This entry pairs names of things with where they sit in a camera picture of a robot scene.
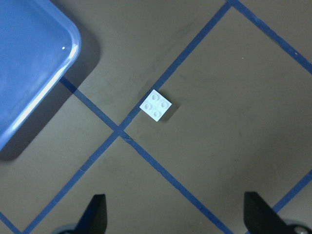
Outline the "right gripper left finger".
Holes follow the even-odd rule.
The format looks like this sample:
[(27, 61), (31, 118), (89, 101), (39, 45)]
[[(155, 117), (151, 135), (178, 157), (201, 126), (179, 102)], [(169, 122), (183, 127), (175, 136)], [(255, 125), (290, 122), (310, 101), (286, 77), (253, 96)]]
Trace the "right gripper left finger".
[(105, 194), (94, 195), (74, 229), (74, 234), (104, 234), (107, 229)]

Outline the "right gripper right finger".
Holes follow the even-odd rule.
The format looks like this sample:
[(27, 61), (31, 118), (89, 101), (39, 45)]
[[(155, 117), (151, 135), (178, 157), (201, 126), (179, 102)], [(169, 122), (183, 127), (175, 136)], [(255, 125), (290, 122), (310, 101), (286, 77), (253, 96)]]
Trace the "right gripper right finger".
[(286, 223), (257, 192), (244, 193), (244, 224), (250, 234), (285, 234)]

